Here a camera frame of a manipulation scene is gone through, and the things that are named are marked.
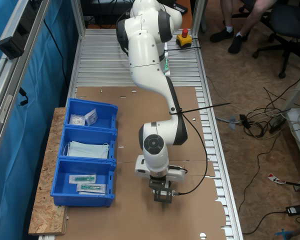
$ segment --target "red button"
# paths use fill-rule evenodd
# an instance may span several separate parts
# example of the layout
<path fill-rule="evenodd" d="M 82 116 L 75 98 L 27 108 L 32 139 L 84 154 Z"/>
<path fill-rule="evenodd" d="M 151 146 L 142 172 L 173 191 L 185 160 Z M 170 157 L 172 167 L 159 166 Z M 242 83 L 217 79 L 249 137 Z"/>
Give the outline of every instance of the red button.
<path fill-rule="evenodd" d="M 188 29 L 185 28 L 182 30 L 182 37 L 186 38 L 187 36 L 188 36 Z"/>

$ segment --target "sock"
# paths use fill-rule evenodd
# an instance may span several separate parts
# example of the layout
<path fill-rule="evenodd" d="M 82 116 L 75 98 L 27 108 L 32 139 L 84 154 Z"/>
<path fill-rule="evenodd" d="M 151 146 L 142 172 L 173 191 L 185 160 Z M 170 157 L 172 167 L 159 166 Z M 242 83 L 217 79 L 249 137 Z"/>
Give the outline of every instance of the sock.
<path fill-rule="evenodd" d="M 235 36 L 236 37 L 238 37 L 238 36 L 244 37 L 244 35 L 242 35 L 240 32 L 238 32 Z"/>
<path fill-rule="evenodd" d="M 233 30 L 232 26 L 225 26 L 225 28 L 228 33 L 231 33 Z"/>

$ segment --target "person's leg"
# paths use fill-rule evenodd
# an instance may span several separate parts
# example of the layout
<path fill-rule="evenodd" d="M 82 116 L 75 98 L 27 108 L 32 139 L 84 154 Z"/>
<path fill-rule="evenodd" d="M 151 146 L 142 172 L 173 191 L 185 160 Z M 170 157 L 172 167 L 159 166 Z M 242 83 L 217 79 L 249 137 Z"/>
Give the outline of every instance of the person's leg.
<path fill-rule="evenodd" d="M 225 29 L 221 32 L 212 34 L 210 41 L 213 43 L 220 42 L 225 39 L 231 39 L 234 36 L 232 27 L 232 0 L 220 0 L 222 15 L 224 19 Z"/>
<path fill-rule="evenodd" d="M 267 11 L 277 0 L 256 0 L 251 14 L 246 18 L 240 34 L 245 36 L 261 19 L 265 11 Z"/>
<path fill-rule="evenodd" d="M 226 27 L 232 27 L 232 0 L 220 0 L 224 24 Z"/>
<path fill-rule="evenodd" d="M 252 29 L 254 25 L 256 25 L 263 13 L 268 10 L 273 4 L 276 3 L 277 0 L 256 0 L 253 6 L 252 12 L 244 21 L 244 24 L 241 30 L 236 34 L 235 38 L 231 46 L 228 49 L 228 52 L 231 54 L 237 54 L 241 50 L 241 44 L 244 40 L 246 34 Z"/>

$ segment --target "blue storage bin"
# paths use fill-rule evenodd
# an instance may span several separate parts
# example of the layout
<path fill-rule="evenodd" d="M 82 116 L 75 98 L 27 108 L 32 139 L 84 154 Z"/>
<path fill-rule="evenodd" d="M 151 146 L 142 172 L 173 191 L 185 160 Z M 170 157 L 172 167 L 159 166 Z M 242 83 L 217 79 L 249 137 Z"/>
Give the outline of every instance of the blue storage bin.
<path fill-rule="evenodd" d="M 58 157 L 51 188 L 57 206 L 109 207 L 115 199 L 113 192 L 116 164 Z M 96 174 L 96 184 L 106 184 L 105 195 L 85 195 L 77 192 L 77 184 L 69 183 L 69 175 Z"/>
<path fill-rule="evenodd" d="M 84 157 L 95 161 L 110 161 L 116 162 L 115 159 L 115 141 L 117 133 L 110 130 L 92 129 L 77 126 L 63 126 L 62 136 L 60 141 L 58 157 L 82 159 L 82 157 L 67 156 L 69 142 L 75 141 L 82 144 L 103 145 L 109 144 L 109 152 L 107 159 Z"/>
<path fill-rule="evenodd" d="M 97 101 L 87 101 L 75 98 L 68 99 L 68 105 L 66 107 L 66 114 L 64 118 L 64 125 L 74 126 L 69 124 L 71 114 L 76 115 L 86 115 L 93 109 L 96 110 L 98 119 L 96 122 L 90 126 L 85 123 L 85 128 L 103 129 L 117 131 L 116 129 L 116 117 L 118 112 L 118 107 L 109 103 L 97 102 Z"/>

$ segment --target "surgical mask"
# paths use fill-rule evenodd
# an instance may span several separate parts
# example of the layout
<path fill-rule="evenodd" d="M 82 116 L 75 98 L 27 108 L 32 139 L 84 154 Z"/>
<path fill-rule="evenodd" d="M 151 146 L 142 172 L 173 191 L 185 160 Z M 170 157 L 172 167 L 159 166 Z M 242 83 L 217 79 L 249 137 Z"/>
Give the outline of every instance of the surgical mask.
<path fill-rule="evenodd" d="M 66 148 L 68 148 L 67 156 L 69 157 L 107 159 L 109 152 L 109 144 L 107 143 L 103 145 L 93 145 L 71 141 L 65 146 L 63 155 L 65 155 Z"/>

